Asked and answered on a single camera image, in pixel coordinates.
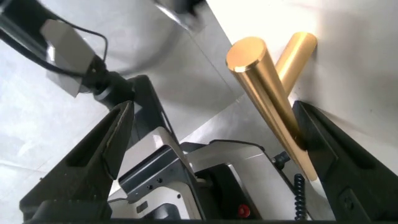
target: gold metal rod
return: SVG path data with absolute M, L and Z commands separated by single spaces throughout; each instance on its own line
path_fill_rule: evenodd
M 308 153 L 300 148 L 299 126 L 265 42 L 257 37 L 238 41 L 226 63 L 291 158 L 308 179 L 315 180 L 317 173 Z
M 292 91 L 295 82 L 317 44 L 317 38 L 307 32 L 295 33 L 289 43 L 287 43 L 285 50 L 275 65 L 287 96 Z

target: black bracket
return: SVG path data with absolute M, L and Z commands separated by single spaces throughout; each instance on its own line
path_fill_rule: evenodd
M 109 191 L 129 142 L 134 104 L 113 108 L 21 201 L 24 221 L 107 220 Z
M 336 220 L 398 220 L 398 177 L 314 106 L 293 111 Z

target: coiled cable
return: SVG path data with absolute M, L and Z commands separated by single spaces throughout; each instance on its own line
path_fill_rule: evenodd
M 305 206 L 305 179 L 303 175 L 294 175 L 294 194 L 295 194 L 295 209 L 296 217 L 295 220 L 306 220 L 307 219 L 307 208 Z

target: red button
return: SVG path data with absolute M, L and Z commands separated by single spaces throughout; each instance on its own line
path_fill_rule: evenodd
M 242 204 L 238 207 L 238 217 L 239 218 L 247 218 L 250 215 L 250 208 Z

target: white floor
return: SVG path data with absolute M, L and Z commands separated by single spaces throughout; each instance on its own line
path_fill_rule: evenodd
M 224 63 L 230 43 L 207 6 L 201 29 L 188 33 L 150 0 L 42 2 L 70 22 L 103 33 L 110 70 L 150 76 L 179 139 L 243 94 Z M 101 55 L 101 39 L 83 36 Z M 170 51 L 156 60 L 160 49 Z M 144 63 L 148 58 L 156 63 Z M 0 222 L 20 223 L 19 200 L 107 110 L 91 95 L 70 97 L 45 78 L 43 68 L 3 42 L 0 71 Z

